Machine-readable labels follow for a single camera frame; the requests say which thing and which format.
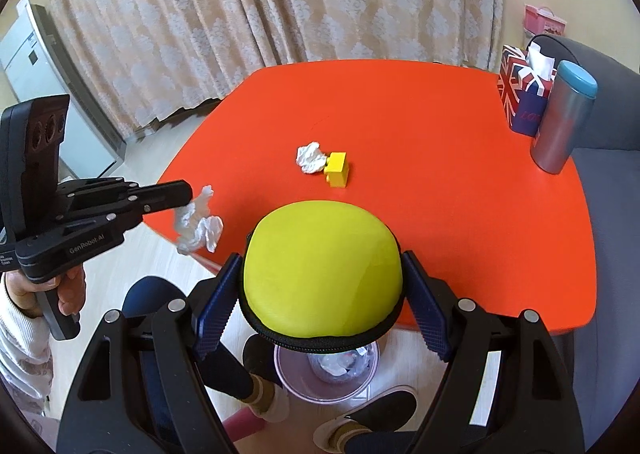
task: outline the curtain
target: curtain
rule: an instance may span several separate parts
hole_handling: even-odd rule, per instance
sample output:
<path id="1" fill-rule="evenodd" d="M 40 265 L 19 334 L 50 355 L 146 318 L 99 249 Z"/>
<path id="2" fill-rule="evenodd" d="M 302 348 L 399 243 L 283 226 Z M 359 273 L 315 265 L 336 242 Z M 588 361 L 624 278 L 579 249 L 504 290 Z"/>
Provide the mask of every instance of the curtain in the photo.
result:
<path id="1" fill-rule="evenodd" d="M 126 136 L 264 66 L 400 58 L 495 69 L 502 0 L 51 0 L 79 71 Z"/>

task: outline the silver bolt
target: silver bolt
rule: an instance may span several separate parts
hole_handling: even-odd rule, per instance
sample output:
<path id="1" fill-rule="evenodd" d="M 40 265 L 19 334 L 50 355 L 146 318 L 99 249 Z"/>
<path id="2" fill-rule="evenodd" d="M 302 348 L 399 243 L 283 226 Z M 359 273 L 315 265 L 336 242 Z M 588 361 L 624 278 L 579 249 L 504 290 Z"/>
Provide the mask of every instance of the silver bolt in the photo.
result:
<path id="1" fill-rule="evenodd" d="M 116 309 L 112 309 L 104 314 L 104 321 L 108 323 L 116 322 L 120 318 L 120 312 Z"/>
<path id="2" fill-rule="evenodd" d="M 184 299 L 173 299 L 170 303 L 169 303 L 169 311 L 172 311 L 173 313 L 176 313 L 178 311 L 182 311 L 185 306 L 187 306 L 187 303 L 184 301 Z"/>
<path id="3" fill-rule="evenodd" d="M 531 322 L 532 324 L 535 324 L 536 322 L 538 322 L 540 320 L 540 315 L 538 315 L 532 309 L 527 309 L 524 312 L 524 320 L 526 320 L 527 322 Z"/>
<path id="4" fill-rule="evenodd" d="M 473 302 L 471 299 L 460 299 L 458 301 L 458 307 L 463 311 L 469 312 L 476 309 L 476 303 Z"/>

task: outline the union jack tissue box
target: union jack tissue box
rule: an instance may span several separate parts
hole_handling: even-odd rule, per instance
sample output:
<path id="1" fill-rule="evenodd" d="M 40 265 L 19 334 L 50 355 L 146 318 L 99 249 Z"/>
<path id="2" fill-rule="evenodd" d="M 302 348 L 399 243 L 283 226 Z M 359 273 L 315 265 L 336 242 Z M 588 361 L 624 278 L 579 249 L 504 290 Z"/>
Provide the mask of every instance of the union jack tissue box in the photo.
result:
<path id="1" fill-rule="evenodd" d="M 543 80 L 529 67 L 523 51 L 512 46 L 503 47 L 498 92 L 513 132 L 536 135 L 555 77 L 554 69 L 551 80 Z"/>

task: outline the human hand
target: human hand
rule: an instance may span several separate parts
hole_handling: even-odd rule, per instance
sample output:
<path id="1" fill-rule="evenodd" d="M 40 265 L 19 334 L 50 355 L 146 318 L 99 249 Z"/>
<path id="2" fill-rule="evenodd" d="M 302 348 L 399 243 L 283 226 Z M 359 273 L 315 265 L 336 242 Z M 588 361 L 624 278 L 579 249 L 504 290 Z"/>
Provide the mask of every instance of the human hand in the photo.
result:
<path id="1" fill-rule="evenodd" d="M 42 317 L 42 308 L 36 299 L 37 292 L 58 288 L 58 307 L 63 315 L 78 313 L 86 299 L 82 264 L 43 284 L 34 284 L 21 270 L 7 272 L 4 281 L 9 298 L 29 318 Z"/>

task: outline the silver tumbler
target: silver tumbler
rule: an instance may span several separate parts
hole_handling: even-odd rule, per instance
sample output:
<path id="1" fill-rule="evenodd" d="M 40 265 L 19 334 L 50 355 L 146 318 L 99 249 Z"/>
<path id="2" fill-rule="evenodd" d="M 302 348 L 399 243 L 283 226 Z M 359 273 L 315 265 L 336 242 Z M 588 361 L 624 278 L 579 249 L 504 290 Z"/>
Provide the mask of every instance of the silver tumbler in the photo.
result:
<path id="1" fill-rule="evenodd" d="M 550 174 L 559 174 L 575 147 L 577 135 L 589 119 L 598 84 L 580 66 L 562 60 L 545 114 L 531 142 L 531 157 Z"/>

